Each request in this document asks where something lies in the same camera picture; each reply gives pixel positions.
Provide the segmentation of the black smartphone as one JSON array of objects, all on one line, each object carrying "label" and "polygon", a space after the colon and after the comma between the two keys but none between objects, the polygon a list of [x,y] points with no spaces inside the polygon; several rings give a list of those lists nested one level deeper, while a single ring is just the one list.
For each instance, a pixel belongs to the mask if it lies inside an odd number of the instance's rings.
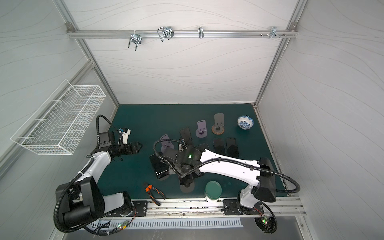
[{"label": "black smartphone", "polygon": [[155,175],[158,175],[160,173],[168,172],[169,171],[169,166],[161,161],[155,154],[150,155],[149,157],[151,165],[153,167],[153,170],[155,172]]},{"label": "black smartphone", "polygon": [[231,158],[239,158],[239,148],[237,145],[236,138],[227,138],[226,139],[227,154]]},{"label": "black smartphone", "polygon": [[191,185],[193,183],[194,183],[194,180],[192,175],[187,175],[183,178],[179,177],[180,186]]},{"label": "black smartphone", "polygon": [[202,151],[202,152],[210,149],[207,143],[200,144],[197,146],[197,148],[199,151]]}]

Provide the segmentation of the blue edged smartphone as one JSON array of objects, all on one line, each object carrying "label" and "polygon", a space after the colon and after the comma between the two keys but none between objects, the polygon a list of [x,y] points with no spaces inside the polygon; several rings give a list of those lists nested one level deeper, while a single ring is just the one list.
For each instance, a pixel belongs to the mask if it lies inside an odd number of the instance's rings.
[{"label": "blue edged smartphone", "polygon": [[222,138],[213,139],[214,152],[219,155],[226,155],[226,148]]}]

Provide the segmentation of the brown round phone stand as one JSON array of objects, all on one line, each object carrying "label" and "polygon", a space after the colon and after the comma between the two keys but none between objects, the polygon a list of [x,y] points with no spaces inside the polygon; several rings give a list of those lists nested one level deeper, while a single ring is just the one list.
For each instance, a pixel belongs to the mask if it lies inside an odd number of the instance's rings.
[{"label": "brown round phone stand", "polygon": [[212,126],[212,132],[215,135],[222,135],[225,132],[225,121],[223,113],[216,113],[214,115],[214,125]]}]

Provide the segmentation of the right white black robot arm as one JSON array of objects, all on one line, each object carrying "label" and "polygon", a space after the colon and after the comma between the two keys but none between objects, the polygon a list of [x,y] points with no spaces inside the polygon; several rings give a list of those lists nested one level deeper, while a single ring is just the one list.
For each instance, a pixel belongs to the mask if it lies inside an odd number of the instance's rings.
[{"label": "right white black robot arm", "polygon": [[234,210],[237,215],[242,214],[241,208],[251,210],[264,202],[274,203],[276,193],[295,194],[301,190],[293,178],[275,172],[268,158],[241,160],[195,146],[183,147],[178,151],[167,148],[157,157],[181,179],[193,173],[211,173],[246,183]]}]

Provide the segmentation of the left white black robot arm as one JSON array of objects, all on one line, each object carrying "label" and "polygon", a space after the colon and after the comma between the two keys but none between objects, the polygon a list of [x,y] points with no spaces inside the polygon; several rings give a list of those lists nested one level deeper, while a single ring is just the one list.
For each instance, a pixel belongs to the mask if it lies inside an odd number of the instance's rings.
[{"label": "left white black robot arm", "polygon": [[97,146],[87,156],[87,164],[68,183],[57,187],[53,219],[60,232],[77,231],[109,214],[135,215],[135,205],[126,191],[104,196],[98,187],[115,157],[137,154],[142,148],[139,142],[128,141],[130,134],[127,128],[98,133]]}]

